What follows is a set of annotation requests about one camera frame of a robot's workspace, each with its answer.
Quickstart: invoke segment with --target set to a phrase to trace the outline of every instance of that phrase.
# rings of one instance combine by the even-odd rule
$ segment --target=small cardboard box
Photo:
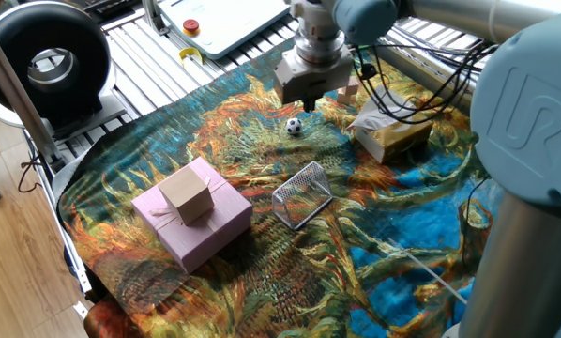
[[[199,179],[209,181],[207,188],[214,204],[190,226],[184,225],[169,209],[159,186],[133,199],[132,206],[176,262],[187,273],[192,273],[250,227],[253,209],[251,203],[203,158],[192,161],[188,167]]]
[[[413,116],[414,121],[425,118],[418,114]],[[432,121],[421,124],[409,125],[401,122],[391,124],[378,131],[356,127],[356,139],[380,163],[403,153],[413,146],[425,143],[432,130]]]
[[[186,225],[214,206],[207,185],[190,166],[181,168],[158,187],[170,210]]]
[[[357,79],[356,76],[351,76],[349,78],[349,84],[345,87],[345,95],[347,96],[353,96],[355,94],[357,94],[357,91],[359,89],[359,80]]]

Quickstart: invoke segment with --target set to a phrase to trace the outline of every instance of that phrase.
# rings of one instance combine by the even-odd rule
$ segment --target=blue fabric area
[[[351,312],[349,326],[355,334],[367,338],[387,338],[387,331],[371,321],[366,312],[357,309]]]
[[[433,271],[437,274],[443,272],[442,269],[434,269]],[[390,325],[405,325],[420,313],[414,291],[418,286],[428,284],[431,281],[432,276],[424,269],[415,269],[401,277],[389,278],[377,285],[369,294],[372,308],[377,315],[387,320]],[[361,309],[352,311],[350,327],[356,334],[364,337],[387,336],[387,332],[370,321],[366,312]]]
[[[356,268],[369,265],[380,258],[378,254],[367,253],[364,249],[358,247],[351,248],[351,253]]]
[[[475,279],[473,278],[472,282],[464,288],[458,290],[458,293],[462,295],[465,300],[470,299],[470,293],[472,292],[472,287],[475,284]],[[449,326],[452,327],[462,321],[462,317],[464,316],[464,310],[466,310],[466,305],[464,305],[461,301],[456,302],[456,307],[454,309],[453,321],[449,320]]]
[[[364,218],[373,223],[359,224],[373,238],[393,238],[404,248],[454,248],[460,245],[458,207],[466,203],[468,195],[478,181],[468,180],[452,195],[436,199],[421,206],[406,209],[375,209],[362,211]],[[497,211],[502,190],[493,181],[481,186],[473,196],[491,213]]]

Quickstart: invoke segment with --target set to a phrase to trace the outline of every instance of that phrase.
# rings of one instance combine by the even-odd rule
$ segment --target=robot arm
[[[561,1],[544,0],[285,0],[299,20],[296,46],[275,69],[283,104],[304,110],[326,92],[346,86],[352,56],[345,41],[374,44],[400,17],[416,16],[502,43],[561,13]]]
[[[304,102],[314,109],[326,92],[346,86],[352,56],[345,36],[356,44],[373,44],[397,20],[393,0],[288,0],[299,20],[296,46],[275,68],[275,89],[282,103]]]

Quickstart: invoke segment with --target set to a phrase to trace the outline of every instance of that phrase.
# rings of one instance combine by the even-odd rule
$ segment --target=pink box
[[[250,227],[253,208],[203,158],[192,161],[188,166],[202,180],[207,181],[209,177],[208,189],[214,200],[214,207],[189,226],[184,225],[173,213],[152,215],[152,210],[168,208],[158,186],[133,199],[132,206],[176,262],[187,273],[192,273]]]

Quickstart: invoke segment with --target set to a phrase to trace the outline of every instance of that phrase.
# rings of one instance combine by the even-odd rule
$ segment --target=patterned fabric
[[[468,193],[485,175],[468,118],[440,116],[427,146],[380,165],[346,129],[368,98],[363,88],[353,107],[335,93],[311,114],[281,105],[272,69],[290,47],[95,144],[59,204],[81,258],[151,337],[439,337],[462,308],[388,238],[455,289],[470,288],[501,192],[485,183],[465,221]],[[402,96],[431,96],[384,68]],[[297,137],[283,129],[291,117],[303,122]],[[250,231],[188,276],[130,201],[198,156],[254,215]],[[272,214],[271,194],[311,161],[325,167],[335,199],[293,232]]]

